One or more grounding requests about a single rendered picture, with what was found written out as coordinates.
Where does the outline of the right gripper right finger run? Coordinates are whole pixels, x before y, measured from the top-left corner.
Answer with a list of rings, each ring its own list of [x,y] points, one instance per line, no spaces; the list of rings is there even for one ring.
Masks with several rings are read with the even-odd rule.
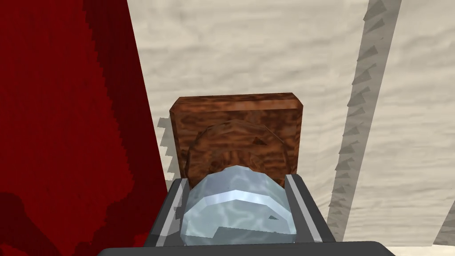
[[[336,242],[302,178],[286,175],[284,189],[296,227],[295,242]]]

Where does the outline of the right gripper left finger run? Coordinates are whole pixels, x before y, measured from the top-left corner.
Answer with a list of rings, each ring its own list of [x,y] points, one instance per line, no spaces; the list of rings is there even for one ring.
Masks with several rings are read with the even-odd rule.
[[[147,236],[144,247],[184,246],[180,231],[188,195],[188,179],[174,180]]]

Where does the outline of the brown and silver door knob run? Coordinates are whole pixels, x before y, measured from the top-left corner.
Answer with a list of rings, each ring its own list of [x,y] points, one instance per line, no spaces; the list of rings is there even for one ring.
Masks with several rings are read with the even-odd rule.
[[[170,108],[188,198],[187,246],[294,243],[307,230],[287,180],[303,105],[292,93],[180,97]]]

